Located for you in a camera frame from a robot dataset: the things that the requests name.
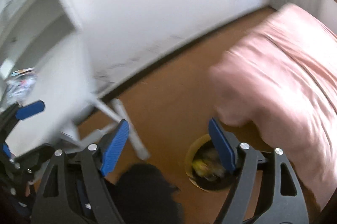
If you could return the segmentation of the yellow round trash bin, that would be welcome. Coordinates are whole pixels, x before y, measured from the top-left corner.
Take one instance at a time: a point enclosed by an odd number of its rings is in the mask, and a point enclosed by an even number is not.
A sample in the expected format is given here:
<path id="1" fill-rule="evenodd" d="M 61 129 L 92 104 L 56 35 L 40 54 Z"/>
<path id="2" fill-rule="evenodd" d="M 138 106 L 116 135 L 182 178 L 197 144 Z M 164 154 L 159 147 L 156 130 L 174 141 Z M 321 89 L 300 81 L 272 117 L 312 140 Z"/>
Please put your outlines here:
<path id="1" fill-rule="evenodd" d="M 199 137 L 189 147 L 185 156 L 185 172 L 189 180 L 205 192 L 226 190 L 237 176 L 222 166 L 219 153 L 208 134 Z"/>

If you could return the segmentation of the yellow snack bag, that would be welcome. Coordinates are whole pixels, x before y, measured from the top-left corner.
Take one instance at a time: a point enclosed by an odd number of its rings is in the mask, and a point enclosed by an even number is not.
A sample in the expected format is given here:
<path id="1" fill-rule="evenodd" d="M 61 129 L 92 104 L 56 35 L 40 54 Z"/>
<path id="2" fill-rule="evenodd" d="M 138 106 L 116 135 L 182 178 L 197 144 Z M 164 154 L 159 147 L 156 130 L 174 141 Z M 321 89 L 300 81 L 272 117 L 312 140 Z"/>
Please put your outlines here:
<path id="1" fill-rule="evenodd" d="M 213 175 L 212 163 L 207 159 L 195 159 L 192 161 L 192 167 L 196 174 L 206 178 Z"/>

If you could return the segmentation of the grey desk shelf hutch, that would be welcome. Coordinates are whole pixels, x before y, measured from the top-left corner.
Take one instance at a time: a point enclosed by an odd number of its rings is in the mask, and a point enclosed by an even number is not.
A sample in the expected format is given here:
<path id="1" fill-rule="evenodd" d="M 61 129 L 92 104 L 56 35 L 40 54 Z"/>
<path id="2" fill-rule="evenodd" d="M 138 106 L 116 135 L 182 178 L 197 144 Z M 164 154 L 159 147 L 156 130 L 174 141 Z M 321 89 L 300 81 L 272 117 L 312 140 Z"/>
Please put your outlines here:
<path id="1" fill-rule="evenodd" d="M 26 68 L 40 70 L 67 37 L 81 30 L 71 0 L 2 0 L 1 80 Z"/>

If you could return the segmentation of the flat printed snack box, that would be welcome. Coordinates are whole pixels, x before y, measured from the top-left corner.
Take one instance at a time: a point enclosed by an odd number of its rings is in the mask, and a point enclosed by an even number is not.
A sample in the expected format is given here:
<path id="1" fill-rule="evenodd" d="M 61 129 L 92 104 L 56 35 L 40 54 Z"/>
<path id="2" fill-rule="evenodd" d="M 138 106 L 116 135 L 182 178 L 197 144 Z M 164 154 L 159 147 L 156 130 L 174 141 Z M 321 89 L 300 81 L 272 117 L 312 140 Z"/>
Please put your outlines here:
<path id="1" fill-rule="evenodd" d="M 10 74 L 10 77 L 17 77 L 17 76 L 21 76 L 23 74 L 33 73 L 33 72 L 35 72 L 34 68 L 20 69 L 20 70 L 12 72 Z"/>

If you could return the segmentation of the pink bed duvet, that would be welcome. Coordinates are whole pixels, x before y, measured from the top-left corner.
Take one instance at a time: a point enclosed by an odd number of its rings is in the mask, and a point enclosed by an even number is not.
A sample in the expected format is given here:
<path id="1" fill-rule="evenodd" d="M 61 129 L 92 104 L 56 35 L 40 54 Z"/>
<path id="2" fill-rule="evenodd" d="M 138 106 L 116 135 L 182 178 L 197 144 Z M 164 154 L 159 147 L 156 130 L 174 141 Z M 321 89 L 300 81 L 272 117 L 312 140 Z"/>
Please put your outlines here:
<path id="1" fill-rule="evenodd" d="M 225 51 L 210 78 L 220 120 L 255 123 L 324 208 L 336 190 L 336 35 L 286 4 Z"/>

